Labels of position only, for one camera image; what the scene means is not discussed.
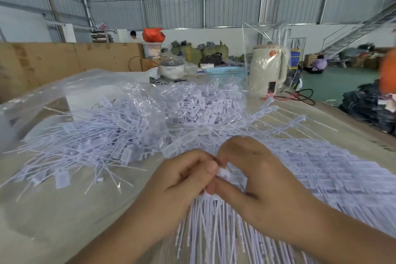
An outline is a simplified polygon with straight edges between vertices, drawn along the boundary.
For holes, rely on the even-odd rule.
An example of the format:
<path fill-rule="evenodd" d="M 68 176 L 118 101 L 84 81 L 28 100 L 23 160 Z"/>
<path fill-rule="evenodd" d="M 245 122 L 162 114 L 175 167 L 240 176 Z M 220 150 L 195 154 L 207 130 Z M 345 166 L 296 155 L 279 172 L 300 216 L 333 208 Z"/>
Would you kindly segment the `person's left hand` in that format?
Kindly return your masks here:
<path fill-rule="evenodd" d="M 178 227 L 192 201 L 211 186 L 217 176 L 201 166 L 190 176 L 183 177 L 184 153 L 164 160 L 141 192 L 146 208 L 144 217 L 160 237 Z"/>

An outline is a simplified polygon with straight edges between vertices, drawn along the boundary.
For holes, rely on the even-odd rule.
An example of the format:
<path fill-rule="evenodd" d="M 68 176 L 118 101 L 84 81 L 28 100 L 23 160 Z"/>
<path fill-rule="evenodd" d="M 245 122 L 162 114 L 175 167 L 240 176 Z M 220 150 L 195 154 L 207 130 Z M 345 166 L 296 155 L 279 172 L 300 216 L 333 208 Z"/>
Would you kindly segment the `person's right hand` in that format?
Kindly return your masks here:
<path fill-rule="evenodd" d="M 285 241 L 287 211 L 298 200 L 314 197 L 310 191 L 252 137 L 231 137 L 220 146 L 216 159 L 221 167 L 231 163 L 239 168 L 247 178 L 245 191 L 240 190 L 257 200 L 256 206 L 235 211 L 262 234 Z"/>

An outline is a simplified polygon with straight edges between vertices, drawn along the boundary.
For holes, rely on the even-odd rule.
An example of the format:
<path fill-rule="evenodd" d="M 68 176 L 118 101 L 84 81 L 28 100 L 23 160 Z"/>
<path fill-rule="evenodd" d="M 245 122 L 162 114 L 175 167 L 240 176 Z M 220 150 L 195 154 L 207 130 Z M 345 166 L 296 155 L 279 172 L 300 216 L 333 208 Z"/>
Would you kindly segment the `fanned bundle of white seal tags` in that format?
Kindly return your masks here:
<path fill-rule="evenodd" d="M 277 114 L 265 104 L 255 114 L 225 125 L 189 123 L 171 131 L 165 157 L 193 148 L 216 155 L 232 136 L 251 136 L 265 145 L 319 200 L 396 238 L 396 175 L 332 145 L 304 125 L 305 115 Z M 171 264 L 318 264 L 304 252 L 259 234 L 217 195 L 197 197 L 161 252 Z"/>

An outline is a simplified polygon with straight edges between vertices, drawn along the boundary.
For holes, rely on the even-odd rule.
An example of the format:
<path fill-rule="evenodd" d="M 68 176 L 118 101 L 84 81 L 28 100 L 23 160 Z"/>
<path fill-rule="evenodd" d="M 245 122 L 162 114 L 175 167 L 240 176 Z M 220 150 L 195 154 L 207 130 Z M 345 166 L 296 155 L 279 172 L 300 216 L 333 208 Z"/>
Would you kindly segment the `person's left forearm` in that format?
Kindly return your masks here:
<path fill-rule="evenodd" d="M 190 203 L 165 196 L 136 200 L 65 264 L 134 264 L 154 244 L 177 230 Z"/>

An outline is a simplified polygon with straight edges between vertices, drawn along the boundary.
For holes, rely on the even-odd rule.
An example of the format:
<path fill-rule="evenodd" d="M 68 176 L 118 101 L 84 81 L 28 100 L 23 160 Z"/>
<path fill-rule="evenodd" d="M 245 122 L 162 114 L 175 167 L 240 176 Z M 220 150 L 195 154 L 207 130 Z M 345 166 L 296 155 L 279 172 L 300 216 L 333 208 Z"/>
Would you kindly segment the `small clear plastic container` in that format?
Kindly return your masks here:
<path fill-rule="evenodd" d="M 186 62 L 184 64 L 184 73 L 186 77 L 192 77 L 197 74 L 198 66 L 191 62 Z"/>

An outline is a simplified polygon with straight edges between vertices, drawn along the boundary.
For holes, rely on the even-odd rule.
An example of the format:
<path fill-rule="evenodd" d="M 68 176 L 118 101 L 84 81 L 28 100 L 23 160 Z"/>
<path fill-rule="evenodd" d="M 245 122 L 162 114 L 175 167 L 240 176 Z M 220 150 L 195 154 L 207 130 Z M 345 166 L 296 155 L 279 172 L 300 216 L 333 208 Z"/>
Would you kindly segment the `white rice cooker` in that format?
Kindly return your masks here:
<path fill-rule="evenodd" d="M 161 76 L 171 80 L 182 79 L 186 76 L 185 61 L 183 60 L 166 58 L 159 63 L 158 68 Z"/>

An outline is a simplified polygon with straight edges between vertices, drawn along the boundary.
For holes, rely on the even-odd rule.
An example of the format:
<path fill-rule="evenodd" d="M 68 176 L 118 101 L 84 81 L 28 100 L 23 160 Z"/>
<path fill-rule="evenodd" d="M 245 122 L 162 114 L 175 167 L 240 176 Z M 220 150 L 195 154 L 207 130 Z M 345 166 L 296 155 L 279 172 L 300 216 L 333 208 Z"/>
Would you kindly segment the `black bag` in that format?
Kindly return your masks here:
<path fill-rule="evenodd" d="M 222 53 L 215 52 L 211 55 L 206 55 L 201 58 L 199 65 L 201 64 L 213 64 L 214 66 L 220 66 L 224 64 Z"/>

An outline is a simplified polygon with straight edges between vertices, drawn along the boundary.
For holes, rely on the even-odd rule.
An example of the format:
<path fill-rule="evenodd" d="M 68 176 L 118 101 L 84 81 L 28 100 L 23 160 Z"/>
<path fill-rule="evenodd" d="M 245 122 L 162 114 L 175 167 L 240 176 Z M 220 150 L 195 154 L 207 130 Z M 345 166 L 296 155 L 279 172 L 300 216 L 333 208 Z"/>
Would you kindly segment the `green sack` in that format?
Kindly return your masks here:
<path fill-rule="evenodd" d="M 203 58 L 201 50 L 193 47 L 191 42 L 188 42 L 185 46 L 172 47 L 170 51 L 174 55 L 181 53 L 181 56 L 183 56 L 187 62 L 196 65 L 198 65 Z"/>
<path fill-rule="evenodd" d="M 224 44 L 205 46 L 201 52 L 202 56 L 211 56 L 215 53 L 221 53 L 223 60 L 229 58 L 229 48 Z"/>

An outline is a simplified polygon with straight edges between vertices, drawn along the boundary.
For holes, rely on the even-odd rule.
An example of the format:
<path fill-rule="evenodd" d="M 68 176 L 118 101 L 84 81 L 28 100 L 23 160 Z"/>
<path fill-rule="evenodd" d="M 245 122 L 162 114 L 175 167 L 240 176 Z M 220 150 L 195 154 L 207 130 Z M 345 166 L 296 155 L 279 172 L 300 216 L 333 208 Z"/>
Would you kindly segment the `loose pile of white seal tags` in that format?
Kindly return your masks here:
<path fill-rule="evenodd" d="M 17 201 L 33 187 L 53 180 L 55 188 L 71 185 L 77 172 L 89 172 L 85 193 L 107 178 L 121 192 L 134 188 L 129 172 L 146 172 L 142 161 L 159 151 L 167 131 L 167 115 L 144 89 L 107 98 L 96 105 L 61 111 L 45 107 L 56 115 L 45 118 L 28 134 L 3 153 L 16 171 L 0 177 L 0 190 L 23 183 Z"/>

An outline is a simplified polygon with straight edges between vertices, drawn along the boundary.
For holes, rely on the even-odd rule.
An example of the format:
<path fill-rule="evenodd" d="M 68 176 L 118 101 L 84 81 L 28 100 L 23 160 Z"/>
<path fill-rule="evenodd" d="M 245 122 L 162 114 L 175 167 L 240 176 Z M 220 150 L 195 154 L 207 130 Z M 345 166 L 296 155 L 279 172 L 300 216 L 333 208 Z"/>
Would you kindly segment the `white paper sheet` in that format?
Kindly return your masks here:
<path fill-rule="evenodd" d="M 121 88 L 113 85 L 104 85 L 96 88 L 87 88 L 66 94 L 66 101 L 70 111 L 82 109 L 99 109 L 102 106 L 113 104 L 126 94 Z"/>

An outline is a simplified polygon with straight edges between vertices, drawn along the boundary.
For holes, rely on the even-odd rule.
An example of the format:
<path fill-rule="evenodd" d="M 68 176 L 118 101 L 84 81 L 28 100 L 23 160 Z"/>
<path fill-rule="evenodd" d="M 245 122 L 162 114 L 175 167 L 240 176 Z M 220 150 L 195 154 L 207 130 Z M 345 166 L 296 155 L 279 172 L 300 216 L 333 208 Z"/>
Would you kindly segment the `orange plastic bag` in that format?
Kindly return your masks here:
<path fill-rule="evenodd" d="M 145 42 L 150 43 L 162 43 L 165 41 L 165 34 L 162 32 L 161 27 L 155 28 L 144 28 L 142 32 L 142 38 Z"/>

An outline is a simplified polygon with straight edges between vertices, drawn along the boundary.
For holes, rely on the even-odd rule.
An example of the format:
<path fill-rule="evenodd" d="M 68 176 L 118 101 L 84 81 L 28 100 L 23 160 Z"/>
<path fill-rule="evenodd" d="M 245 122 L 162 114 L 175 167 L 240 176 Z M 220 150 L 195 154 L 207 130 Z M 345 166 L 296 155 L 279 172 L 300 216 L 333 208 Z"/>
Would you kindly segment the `clear plastic wrapping bag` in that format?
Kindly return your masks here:
<path fill-rule="evenodd" d="M 289 41 L 289 31 L 288 25 L 284 22 L 276 23 L 276 24 L 264 24 L 264 25 L 249 25 L 248 23 L 244 22 L 242 25 L 242 34 L 243 34 L 243 43 L 244 43 L 244 62 L 245 62 L 245 69 L 247 71 L 247 87 L 249 92 L 249 75 L 250 75 L 250 64 L 251 59 L 253 56 L 253 48 L 256 45 L 265 45 L 265 44 L 275 44 L 279 46 L 286 46 L 288 47 Z M 275 94 L 270 94 L 265 97 L 259 97 L 262 99 L 266 99 L 270 96 L 275 96 Z"/>

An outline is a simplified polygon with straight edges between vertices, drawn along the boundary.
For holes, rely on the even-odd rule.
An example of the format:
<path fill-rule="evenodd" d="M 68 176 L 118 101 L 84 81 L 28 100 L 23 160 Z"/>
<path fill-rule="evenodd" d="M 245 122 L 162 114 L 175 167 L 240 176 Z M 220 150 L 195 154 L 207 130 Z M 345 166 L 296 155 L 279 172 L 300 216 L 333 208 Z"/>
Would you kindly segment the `cluttered storage shelf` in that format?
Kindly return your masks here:
<path fill-rule="evenodd" d="M 90 38 L 92 43 L 114 43 L 118 42 L 118 33 L 112 30 L 91 30 Z"/>

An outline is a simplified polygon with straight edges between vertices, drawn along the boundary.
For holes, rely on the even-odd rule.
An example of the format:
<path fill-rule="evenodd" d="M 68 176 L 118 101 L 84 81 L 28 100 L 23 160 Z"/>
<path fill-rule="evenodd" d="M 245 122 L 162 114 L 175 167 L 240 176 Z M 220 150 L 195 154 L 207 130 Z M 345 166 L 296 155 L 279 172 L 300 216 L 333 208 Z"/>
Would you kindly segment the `brown cardboard board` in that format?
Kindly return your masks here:
<path fill-rule="evenodd" d="M 0 101 L 95 68 L 151 69 L 141 43 L 0 42 Z"/>

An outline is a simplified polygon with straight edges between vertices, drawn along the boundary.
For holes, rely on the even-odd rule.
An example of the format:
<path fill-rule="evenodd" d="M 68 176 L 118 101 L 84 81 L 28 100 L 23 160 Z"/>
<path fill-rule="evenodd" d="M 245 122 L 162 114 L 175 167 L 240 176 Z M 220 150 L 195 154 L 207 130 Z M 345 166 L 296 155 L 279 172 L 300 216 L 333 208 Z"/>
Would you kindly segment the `heap of mixed clothing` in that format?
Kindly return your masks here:
<path fill-rule="evenodd" d="M 347 68 L 378 70 L 381 54 L 376 50 L 375 44 L 366 43 L 358 47 L 346 48 L 340 51 L 337 56 L 341 63 Z"/>

